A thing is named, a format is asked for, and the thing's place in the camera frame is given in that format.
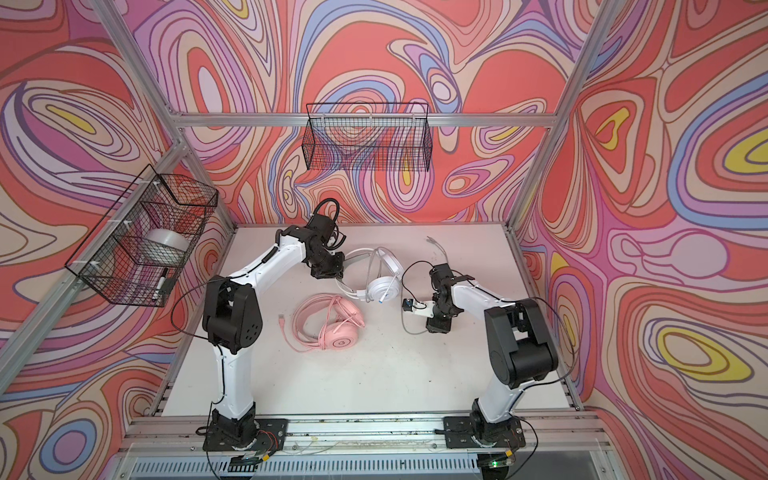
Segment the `pink cat-ear headphones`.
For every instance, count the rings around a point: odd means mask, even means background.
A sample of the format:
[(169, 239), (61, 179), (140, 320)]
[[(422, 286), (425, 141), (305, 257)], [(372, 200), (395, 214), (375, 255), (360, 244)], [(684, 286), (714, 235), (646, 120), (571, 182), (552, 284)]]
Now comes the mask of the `pink cat-ear headphones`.
[[(324, 315), (324, 322), (316, 335), (310, 335), (304, 329), (306, 322), (319, 314)], [(330, 293), (306, 298), (290, 322), (280, 315), (278, 324), (286, 344), (297, 353), (351, 348), (366, 326), (362, 312), (352, 301)]]

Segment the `white headphones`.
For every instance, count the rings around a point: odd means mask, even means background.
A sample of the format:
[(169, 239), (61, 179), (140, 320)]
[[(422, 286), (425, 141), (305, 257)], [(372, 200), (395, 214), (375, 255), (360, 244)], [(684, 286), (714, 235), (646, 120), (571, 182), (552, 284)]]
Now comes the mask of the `white headphones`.
[(395, 254), (383, 246), (358, 248), (345, 256), (344, 270), (363, 261), (367, 262), (365, 286), (362, 289), (352, 288), (343, 280), (336, 279), (340, 291), (352, 300), (365, 303), (383, 304), (399, 299), (405, 268)]

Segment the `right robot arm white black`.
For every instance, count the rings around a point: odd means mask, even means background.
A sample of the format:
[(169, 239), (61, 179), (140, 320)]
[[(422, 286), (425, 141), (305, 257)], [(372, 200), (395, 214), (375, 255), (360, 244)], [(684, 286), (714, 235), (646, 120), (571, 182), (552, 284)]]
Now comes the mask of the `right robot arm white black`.
[(474, 283), (468, 275), (434, 274), (432, 313), (427, 330), (442, 333), (467, 313), (483, 322), (488, 359), (495, 375), (473, 403), (470, 414), (478, 436), (507, 427), (525, 393), (556, 371), (559, 356), (538, 303), (509, 300)]

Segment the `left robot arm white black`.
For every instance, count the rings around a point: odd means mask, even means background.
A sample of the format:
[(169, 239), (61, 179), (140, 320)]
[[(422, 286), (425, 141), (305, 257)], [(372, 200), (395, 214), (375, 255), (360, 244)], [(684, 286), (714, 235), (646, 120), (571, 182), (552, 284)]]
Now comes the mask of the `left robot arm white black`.
[(222, 398), (215, 404), (219, 415), (240, 421), (254, 409), (252, 346), (263, 330), (259, 296), (299, 264), (307, 265), (318, 279), (341, 276), (343, 254), (338, 248), (344, 239), (336, 226), (280, 229), (264, 253), (208, 283), (203, 330), (223, 364), (219, 374)]

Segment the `black marker pen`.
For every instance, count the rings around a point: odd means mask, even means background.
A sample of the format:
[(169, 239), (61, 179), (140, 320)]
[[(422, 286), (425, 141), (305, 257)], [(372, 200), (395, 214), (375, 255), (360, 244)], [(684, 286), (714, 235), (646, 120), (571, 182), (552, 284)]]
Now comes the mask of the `black marker pen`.
[(153, 292), (153, 299), (155, 301), (166, 300), (167, 297), (170, 295), (170, 291), (172, 290), (172, 288), (173, 288), (173, 285), (172, 285), (172, 281), (170, 280), (169, 269), (164, 268), (158, 279), (156, 288)]

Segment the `silver tape roll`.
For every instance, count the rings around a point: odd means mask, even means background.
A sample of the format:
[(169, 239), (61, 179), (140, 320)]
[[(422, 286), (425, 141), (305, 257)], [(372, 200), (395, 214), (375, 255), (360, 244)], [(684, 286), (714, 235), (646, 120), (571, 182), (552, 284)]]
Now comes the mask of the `silver tape roll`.
[(189, 245), (189, 240), (182, 234), (164, 228), (155, 228), (146, 234), (140, 251), (152, 264), (174, 266), (183, 261)]

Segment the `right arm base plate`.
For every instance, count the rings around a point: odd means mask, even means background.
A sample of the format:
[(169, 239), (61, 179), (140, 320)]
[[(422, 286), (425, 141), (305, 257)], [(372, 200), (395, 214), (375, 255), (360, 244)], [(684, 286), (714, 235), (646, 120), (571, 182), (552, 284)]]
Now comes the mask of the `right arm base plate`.
[(517, 417), (489, 423), (476, 412), (446, 416), (442, 428), (436, 432), (444, 436), (449, 449), (505, 448), (517, 451), (526, 446), (521, 421)]

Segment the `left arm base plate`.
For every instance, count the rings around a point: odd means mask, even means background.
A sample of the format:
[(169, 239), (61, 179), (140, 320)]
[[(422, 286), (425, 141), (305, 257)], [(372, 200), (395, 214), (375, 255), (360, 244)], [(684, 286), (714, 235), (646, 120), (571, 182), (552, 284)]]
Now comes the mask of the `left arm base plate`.
[(288, 424), (285, 418), (246, 418), (234, 421), (217, 417), (206, 429), (203, 450), (274, 453), (284, 447)]

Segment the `aluminium front rail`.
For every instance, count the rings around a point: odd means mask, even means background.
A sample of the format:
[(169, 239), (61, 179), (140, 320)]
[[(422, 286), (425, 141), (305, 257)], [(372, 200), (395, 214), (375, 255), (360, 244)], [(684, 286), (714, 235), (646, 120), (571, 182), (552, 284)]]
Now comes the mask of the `aluminium front rail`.
[[(288, 415), (283, 433), (286, 455), (443, 453), (448, 452), (442, 433), (449, 414), (384, 413), (344, 415)], [(525, 435), (526, 452), (610, 451), (613, 449), (604, 423), (594, 413), (573, 410), (524, 410), (519, 430)], [(200, 453), (203, 438), (196, 434), (206, 417), (143, 417), (129, 425), (119, 444), (120, 452), (153, 455)]]

